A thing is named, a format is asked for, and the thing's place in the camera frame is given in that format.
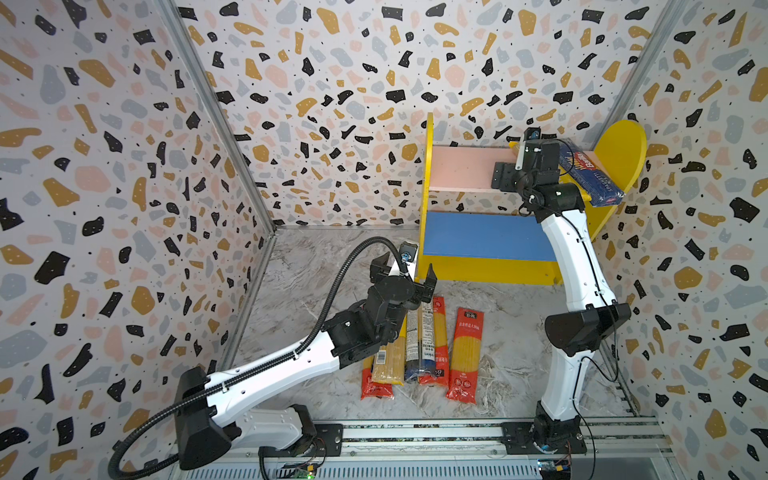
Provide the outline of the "clear printed spaghetti bag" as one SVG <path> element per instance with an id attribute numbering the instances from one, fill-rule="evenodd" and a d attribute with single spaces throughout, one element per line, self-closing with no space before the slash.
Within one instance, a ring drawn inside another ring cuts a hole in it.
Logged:
<path id="1" fill-rule="evenodd" d="M 409 311 L 406 322 L 405 382 L 435 378 L 437 360 L 432 304 L 422 303 L 417 310 Z"/>

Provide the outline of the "blue Barilla spaghetti bag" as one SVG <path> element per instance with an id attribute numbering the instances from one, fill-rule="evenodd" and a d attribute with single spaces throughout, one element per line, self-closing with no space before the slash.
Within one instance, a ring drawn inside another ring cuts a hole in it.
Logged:
<path id="1" fill-rule="evenodd" d="M 562 173 L 584 190 L 591 206 L 618 206 L 622 202 L 624 192 L 586 152 L 570 140 L 557 140 L 557 143 L 560 145 L 559 163 Z"/>

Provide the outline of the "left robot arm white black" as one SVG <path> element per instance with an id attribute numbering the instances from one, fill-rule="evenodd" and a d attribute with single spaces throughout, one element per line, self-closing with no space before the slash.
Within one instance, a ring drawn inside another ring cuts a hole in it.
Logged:
<path id="1" fill-rule="evenodd" d="M 175 395 L 181 407 L 173 415 L 180 469 L 215 462 L 244 436 L 274 454 L 304 453 L 318 436 L 308 409 L 294 404 L 262 410 L 260 404 L 304 381 L 376 357 L 393 343 L 407 314 L 433 297 L 436 275 L 429 272 L 422 282 L 415 279 L 418 253 L 417 244 L 401 244 L 405 273 L 388 255 L 372 260 L 366 299 L 324 321 L 315 337 L 230 370 L 186 371 Z"/>

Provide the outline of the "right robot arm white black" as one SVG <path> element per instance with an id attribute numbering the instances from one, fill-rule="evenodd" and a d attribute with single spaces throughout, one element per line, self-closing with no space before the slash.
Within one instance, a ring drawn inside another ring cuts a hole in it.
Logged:
<path id="1" fill-rule="evenodd" d="M 564 145 L 559 139 L 513 142 L 512 161 L 496 163 L 491 180 L 492 188 L 519 195 L 523 210 L 541 226 L 565 287 L 565 312 L 544 322 L 552 362 L 528 435 L 543 453 L 574 445 L 582 421 L 576 403 L 594 353 L 631 316 L 599 267 L 579 187 L 560 180 Z"/>

